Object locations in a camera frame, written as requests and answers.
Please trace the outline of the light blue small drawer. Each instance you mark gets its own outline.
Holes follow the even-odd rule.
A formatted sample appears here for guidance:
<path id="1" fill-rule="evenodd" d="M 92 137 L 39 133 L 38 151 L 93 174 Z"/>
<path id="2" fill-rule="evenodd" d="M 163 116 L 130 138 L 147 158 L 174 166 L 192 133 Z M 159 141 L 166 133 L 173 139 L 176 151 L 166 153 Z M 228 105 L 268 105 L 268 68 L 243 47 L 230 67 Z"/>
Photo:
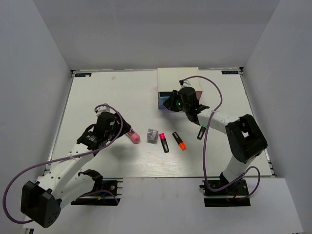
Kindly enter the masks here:
<path id="1" fill-rule="evenodd" d="M 170 98 L 172 91 L 158 93 L 158 109 L 166 109 L 163 103 Z"/>

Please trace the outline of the pink glue stick tube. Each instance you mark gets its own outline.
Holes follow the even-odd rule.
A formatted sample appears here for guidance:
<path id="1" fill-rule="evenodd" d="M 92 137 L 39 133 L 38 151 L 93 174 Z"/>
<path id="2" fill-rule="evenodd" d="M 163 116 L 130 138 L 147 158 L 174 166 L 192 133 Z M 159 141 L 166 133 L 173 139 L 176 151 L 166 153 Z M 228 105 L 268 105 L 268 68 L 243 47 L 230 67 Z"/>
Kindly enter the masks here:
<path id="1" fill-rule="evenodd" d="M 130 140 L 134 143 L 134 144 L 139 144 L 140 143 L 140 136 L 137 132 L 135 132 L 132 128 L 130 129 L 130 131 L 127 133 L 127 136 L 130 138 Z"/>

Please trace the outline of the pink small drawer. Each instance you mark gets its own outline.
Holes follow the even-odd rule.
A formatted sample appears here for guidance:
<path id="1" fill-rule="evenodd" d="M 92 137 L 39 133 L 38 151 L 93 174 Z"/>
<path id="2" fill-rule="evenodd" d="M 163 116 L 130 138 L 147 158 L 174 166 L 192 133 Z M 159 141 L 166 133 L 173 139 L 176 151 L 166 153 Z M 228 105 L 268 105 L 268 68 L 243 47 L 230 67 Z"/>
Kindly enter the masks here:
<path id="1" fill-rule="evenodd" d="M 201 98 L 201 96 L 202 96 L 202 92 L 203 91 L 196 91 L 195 93 L 196 93 L 196 98 L 198 99 L 198 100 L 200 100 L 200 98 Z"/>

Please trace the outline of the clear paperclip jar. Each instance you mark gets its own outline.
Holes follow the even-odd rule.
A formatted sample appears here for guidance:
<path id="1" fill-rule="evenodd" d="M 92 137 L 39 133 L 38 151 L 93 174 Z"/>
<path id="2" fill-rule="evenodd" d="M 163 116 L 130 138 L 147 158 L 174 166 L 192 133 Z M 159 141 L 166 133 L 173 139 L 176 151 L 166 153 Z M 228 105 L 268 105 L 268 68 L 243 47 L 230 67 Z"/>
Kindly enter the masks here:
<path id="1" fill-rule="evenodd" d="M 149 128 L 147 131 L 147 142 L 149 143 L 156 143 L 158 141 L 158 130 Z"/>

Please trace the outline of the green cap black highlighter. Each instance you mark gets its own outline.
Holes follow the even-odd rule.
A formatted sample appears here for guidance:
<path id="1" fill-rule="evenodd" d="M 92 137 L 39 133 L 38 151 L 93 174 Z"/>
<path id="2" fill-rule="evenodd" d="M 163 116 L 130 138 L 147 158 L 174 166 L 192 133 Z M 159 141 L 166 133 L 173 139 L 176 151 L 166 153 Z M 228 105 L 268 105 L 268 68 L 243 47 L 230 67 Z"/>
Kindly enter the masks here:
<path id="1" fill-rule="evenodd" d="M 205 132 L 206 132 L 206 126 L 201 126 L 200 130 L 199 130 L 199 132 L 197 134 L 197 139 L 202 140 Z"/>

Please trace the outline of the pink cap black highlighter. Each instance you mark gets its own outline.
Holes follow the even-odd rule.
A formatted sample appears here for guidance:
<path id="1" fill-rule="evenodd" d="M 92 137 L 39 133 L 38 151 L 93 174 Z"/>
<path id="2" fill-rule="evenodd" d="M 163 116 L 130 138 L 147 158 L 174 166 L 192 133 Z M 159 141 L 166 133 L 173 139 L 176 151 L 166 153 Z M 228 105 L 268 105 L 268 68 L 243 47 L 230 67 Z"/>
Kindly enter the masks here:
<path id="1" fill-rule="evenodd" d="M 168 153 L 169 152 L 169 147 L 168 147 L 168 143 L 167 143 L 165 134 L 164 133 L 160 133 L 159 134 L 159 138 L 160 138 L 160 142 L 161 142 L 161 145 L 163 147 L 164 153 Z"/>

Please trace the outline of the orange cap black highlighter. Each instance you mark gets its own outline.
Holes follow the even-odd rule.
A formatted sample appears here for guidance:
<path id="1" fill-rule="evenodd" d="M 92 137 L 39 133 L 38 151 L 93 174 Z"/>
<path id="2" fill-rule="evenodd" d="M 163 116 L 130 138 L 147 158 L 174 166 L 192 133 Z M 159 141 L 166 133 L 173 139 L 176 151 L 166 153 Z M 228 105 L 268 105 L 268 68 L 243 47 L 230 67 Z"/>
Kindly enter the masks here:
<path id="1" fill-rule="evenodd" d="M 183 150 L 183 151 L 186 150 L 187 147 L 186 147 L 184 141 L 178 135 L 178 133 L 177 132 L 173 132 L 172 135 L 173 135 L 175 141 L 177 142 L 177 144 L 179 145 L 180 149 Z"/>

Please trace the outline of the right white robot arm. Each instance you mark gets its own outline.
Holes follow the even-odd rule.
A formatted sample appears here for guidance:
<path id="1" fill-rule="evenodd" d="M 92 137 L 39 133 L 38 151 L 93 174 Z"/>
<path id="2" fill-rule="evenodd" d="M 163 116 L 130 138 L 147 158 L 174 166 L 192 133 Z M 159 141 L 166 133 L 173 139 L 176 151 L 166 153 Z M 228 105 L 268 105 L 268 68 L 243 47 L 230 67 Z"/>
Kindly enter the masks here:
<path id="1" fill-rule="evenodd" d="M 207 130 L 212 128 L 227 136 L 232 157 L 219 177 L 221 191 L 225 194 L 230 195 L 237 190 L 236 179 L 268 147 L 252 115 L 236 117 L 212 110 L 199 103 L 192 87 L 183 86 L 179 91 L 173 90 L 163 106 L 173 112 L 184 112 L 190 122 L 205 126 Z"/>

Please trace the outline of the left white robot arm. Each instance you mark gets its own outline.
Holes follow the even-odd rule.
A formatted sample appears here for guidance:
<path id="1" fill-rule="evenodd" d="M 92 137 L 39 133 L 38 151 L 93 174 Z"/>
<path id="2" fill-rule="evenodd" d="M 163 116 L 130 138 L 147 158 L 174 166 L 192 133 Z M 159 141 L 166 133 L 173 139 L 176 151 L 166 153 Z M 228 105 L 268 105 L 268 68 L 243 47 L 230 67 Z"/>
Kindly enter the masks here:
<path id="1" fill-rule="evenodd" d="M 43 228 L 50 227 L 62 208 L 82 195 L 103 191 L 103 176 L 92 169 L 82 170 L 97 153 L 114 139 L 128 133 L 131 125 L 117 113 L 102 112 L 95 124 L 85 129 L 65 160 L 36 182 L 22 188 L 21 212 Z"/>

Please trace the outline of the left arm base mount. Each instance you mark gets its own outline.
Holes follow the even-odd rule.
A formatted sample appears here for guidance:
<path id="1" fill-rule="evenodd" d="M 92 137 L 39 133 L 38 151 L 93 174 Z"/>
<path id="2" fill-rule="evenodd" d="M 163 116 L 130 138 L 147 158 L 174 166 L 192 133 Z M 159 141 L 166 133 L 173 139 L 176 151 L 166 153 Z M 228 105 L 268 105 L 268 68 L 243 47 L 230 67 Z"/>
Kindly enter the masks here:
<path id="1" fill-rule="evenodd" d="M 72 206 L 117 206 L 121 200 L 123 189 L 122 178 L 105 178 L 102 190 L 92 192 L 71 202 Z"/>

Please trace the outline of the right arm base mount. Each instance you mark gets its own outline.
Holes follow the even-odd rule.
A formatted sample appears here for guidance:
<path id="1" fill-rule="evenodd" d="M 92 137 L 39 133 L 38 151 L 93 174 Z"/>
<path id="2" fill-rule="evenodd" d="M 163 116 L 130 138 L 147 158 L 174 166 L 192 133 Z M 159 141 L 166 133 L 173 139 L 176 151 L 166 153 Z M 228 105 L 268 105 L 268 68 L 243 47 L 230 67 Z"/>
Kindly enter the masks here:
<path id="1" fill-rule="evenodd" d="M 199 188 L 204 192 L 205 207 L 250 207 L 248 186 L 246 180 L 240 180 L 236 184 L 218 192 L 209 190 L 203 181 Z"/>

